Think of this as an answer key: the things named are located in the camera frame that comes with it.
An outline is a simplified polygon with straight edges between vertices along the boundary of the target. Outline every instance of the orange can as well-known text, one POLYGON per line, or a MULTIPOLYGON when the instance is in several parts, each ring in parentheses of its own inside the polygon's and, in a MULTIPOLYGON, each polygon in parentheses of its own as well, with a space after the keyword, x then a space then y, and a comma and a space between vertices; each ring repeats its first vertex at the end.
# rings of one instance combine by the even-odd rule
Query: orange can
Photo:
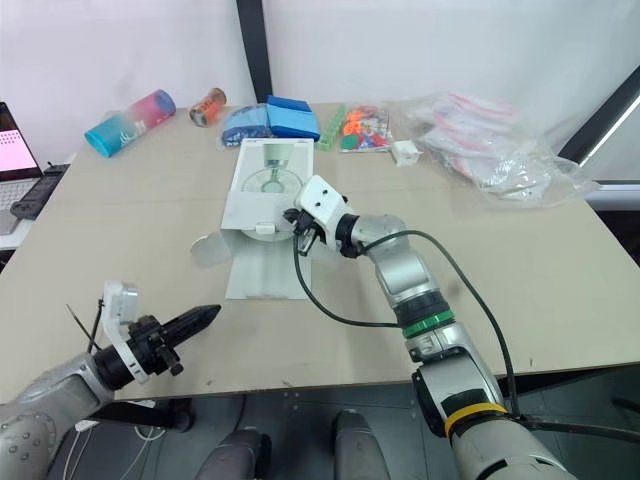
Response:
POLYGON ((199 127, 208 127, 216 123, 218 113, 227 103, 227 96, 220 88, 214 88, 198 104, 191 107, 189 116, 199 127))

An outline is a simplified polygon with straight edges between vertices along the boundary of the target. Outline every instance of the open cardboard box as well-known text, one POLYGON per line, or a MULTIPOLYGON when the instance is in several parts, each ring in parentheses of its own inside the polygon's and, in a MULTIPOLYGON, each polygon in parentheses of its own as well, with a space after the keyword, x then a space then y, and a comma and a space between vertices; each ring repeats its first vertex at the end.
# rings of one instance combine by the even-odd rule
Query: open cardboard box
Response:
MULTIPOLYGON (((243 140, 220 232, 192 247, 201 265, 232 258, 226 298, 307 298, 293 265, 293 226, 282 214, 312 174, 312 139, 243 140)), ((310 284, 311 263, 300 266, 310 284)))

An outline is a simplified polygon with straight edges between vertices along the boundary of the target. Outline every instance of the table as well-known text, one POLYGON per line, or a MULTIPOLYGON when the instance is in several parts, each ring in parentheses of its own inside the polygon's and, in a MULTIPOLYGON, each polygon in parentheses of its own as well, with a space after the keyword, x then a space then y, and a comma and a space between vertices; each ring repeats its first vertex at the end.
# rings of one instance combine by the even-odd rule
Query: table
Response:
MULTIPOLYGON (((314 107, 321 124, 335 108, 314 107)), ((81 150, 0 276, 0 400, 86 346, 64 304, 90 325, 105 279, 136 283, 139 314, 162 322, 199 304, 223 307, 177 348, 184 373, 129 385, 119 399, 409 380, 415 366, 400 332, 338 324, 305 300, 228 301, 230 265, 194 265, 189 247, 219 226, 238 152, 217 146, 218 128, 195 127, 179 110, 112 159, 81 150)), ((495 211, 433 162, 397 168, 387 154, 316 151, 315 171, 357 212, 396 214, 443 242, 493 308, 516 372, 640 360, 640 271, 583 201, 495 211)), ((432 247, 412 243, 490 368, 503 374, 471 295, 432 247)), ((394 318, 366 259, 315 262, 312 282, 335 312, 394 318)))

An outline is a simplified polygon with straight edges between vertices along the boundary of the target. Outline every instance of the blue cloth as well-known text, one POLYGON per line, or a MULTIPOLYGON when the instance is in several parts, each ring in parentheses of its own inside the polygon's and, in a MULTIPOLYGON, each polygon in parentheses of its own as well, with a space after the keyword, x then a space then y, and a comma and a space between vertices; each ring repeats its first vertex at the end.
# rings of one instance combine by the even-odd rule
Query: blue cloth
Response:
POLYGON ((307 102, 269 95, 267 113, 271 132, 277 137, 313 138, 316 142, 320 138, 316 116, 307 102))
POLYGON ((243 138, 268 138, 271 136, 267 106, 259 104, 236 110, 227 118, 222 132, 222 144, 236 146, 242 143, 243 138))

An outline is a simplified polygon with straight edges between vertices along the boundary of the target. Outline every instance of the plastic bag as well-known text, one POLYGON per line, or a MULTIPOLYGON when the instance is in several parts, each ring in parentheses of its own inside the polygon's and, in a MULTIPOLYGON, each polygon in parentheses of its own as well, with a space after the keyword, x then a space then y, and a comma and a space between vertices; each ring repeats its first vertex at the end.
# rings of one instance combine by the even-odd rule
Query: plastic bag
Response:
POLYGON ((349 109, 342 125, 342 152, 386 152, 390 147, 387 109, 371 105, 349 109))
POLYGON ((598 188, 509 105, 441 93, 396 104, 393 114, 419 148, 435 153, 494 203, 554 206, 598 188))
POLYGON ((234 110, 224 121, 220 143, 225 147, 235 147, 243 138, 272 137, 267 115, 267 106, 259 103, 234 110))

